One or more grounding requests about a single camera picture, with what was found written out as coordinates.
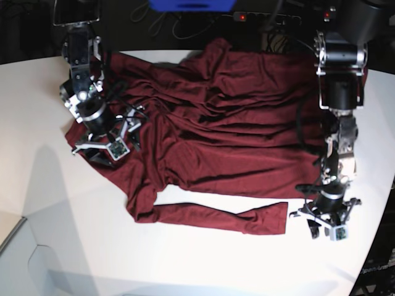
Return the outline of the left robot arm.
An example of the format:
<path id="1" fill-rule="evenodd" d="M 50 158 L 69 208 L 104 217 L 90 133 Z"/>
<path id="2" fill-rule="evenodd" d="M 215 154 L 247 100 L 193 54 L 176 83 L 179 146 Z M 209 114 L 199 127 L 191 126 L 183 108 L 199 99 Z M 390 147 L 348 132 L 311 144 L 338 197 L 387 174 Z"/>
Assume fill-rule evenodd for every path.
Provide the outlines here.
<path id="1" fill-rule="evenodd" d="M 355 109 L 364 105 L 364 76 L 368 42 L 379 34 L 394 14 L 394 1 L 328 1 L 323 25 L 314 38 L 317 57 L 319 107 L 325 112 L 322 124 L 325 147 L 315 148 L 302 136 L 302 109 L 297 109 L 297 135 L 308 152 L 317 155 L 319 177 L 311 184 L 298 184 L 305 199 L 291 217 L 304 216 L 313 239 L 325 230 L 331 241 L 348 237 L 347 221 L 357 198 L 344 200 L 357 174 L 354 144 L 358 137 Z"/>

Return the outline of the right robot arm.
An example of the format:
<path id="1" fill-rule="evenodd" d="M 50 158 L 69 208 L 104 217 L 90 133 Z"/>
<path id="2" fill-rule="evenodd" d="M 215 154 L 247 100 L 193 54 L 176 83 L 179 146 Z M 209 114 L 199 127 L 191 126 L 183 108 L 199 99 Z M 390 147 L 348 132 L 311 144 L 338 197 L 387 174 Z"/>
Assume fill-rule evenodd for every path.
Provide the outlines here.
<path id="1" fill-rule="evenodd" d="M 138 131 L 145 118 L 144 107 L 121 98 L 125 81 L 104 89 L 110 73 L 110 54 L 105 54 L 92 27 L 101 17 L 100 1 L 56 1 L 53 24 L 66 28 L 61 54 L 69 64 L 69 78 L 59 87 L 59 96 L 85 133 L 72 146 L 91 163 L 113 168 L 131 149 L 139 150 Z"/>

